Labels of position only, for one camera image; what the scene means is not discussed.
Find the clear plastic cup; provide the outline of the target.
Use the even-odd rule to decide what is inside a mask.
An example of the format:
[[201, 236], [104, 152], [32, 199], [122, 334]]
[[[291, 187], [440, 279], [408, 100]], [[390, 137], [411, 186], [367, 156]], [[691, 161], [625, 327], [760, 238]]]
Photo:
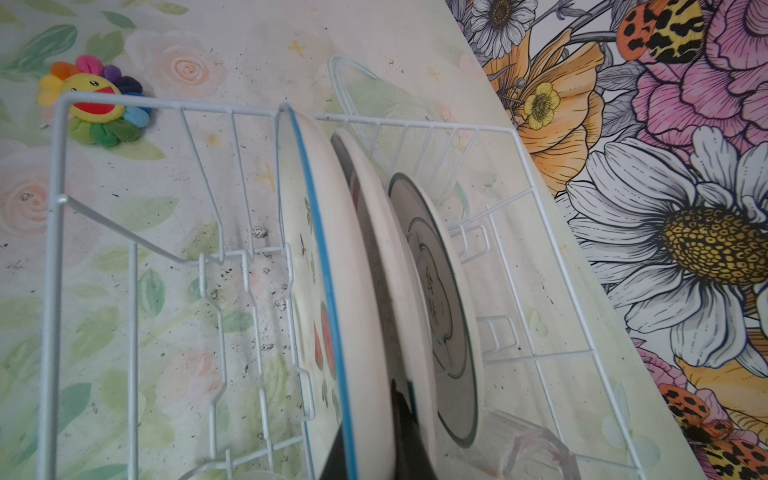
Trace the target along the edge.
[[473, 446], [452, 456], [494, 479], [579, 479], [575, 455], [549, 429], [487, 407]]

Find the strawberry pattern white plate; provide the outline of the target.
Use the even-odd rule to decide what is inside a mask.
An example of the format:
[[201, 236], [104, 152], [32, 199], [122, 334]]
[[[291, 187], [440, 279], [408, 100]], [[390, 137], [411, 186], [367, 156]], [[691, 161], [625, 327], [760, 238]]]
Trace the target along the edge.
[[433, 467], [436, 387], [428, 353], [425, 301], [415, 263], [368, 155], [343, 128], [333, 133], [331, 144], [362, 230], [383, 333], [389, 393], [394, 380], [418, 422]]

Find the colourful smiling flower toy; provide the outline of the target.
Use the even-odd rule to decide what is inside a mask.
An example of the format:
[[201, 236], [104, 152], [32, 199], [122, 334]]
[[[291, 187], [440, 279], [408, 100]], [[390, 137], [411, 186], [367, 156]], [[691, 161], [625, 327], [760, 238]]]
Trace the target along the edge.
[[[144, 95], [142, 84], [115, 65], [106, 65], [95, 56], [81, 55], [75, 62], [55, 62], [38, 82], [36, 103], [53, 106], [66, 93], [119, 96]], [[86, 145], [113, 148], [138, 140], [151, 120], [148, 107], [126, 106], [114, 101], [78, 101], [69, 107], [68, 133]]]

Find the blue rimmed white plate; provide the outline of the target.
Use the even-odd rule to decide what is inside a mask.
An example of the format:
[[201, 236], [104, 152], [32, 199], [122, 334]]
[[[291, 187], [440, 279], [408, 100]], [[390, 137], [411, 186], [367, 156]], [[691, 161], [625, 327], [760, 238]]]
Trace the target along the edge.
[[383, 337], [347, 180], [310, 116], [284, 103], [275, 133], [309, 474], [392, 479], [396, 446]]

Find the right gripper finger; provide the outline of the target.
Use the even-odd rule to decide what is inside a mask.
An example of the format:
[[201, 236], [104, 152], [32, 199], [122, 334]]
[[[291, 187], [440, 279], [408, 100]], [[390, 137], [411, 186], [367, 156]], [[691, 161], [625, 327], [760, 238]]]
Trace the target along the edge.
[[[408, 407], [405, 396], [397, 390], [394, 380], [391, 381], [390, 393], [396, 445], [395, 478], [436, 480], [437, 475], [420, 437], [418, 422]], [[347, 478], [342, 429], [337, 431], [320, 478]]]

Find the green rimmed white plate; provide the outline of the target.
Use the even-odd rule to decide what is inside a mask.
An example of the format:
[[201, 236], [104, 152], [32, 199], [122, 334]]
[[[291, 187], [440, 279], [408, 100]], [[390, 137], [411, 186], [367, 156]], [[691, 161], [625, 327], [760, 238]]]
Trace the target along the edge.
[[438, 419], [457, 447], [470, 449], [482, 429], [485, 387], [478, 321], [464, 269], [444, 220], [414, 179], [395, 173], [387, 193], [426, 304]]

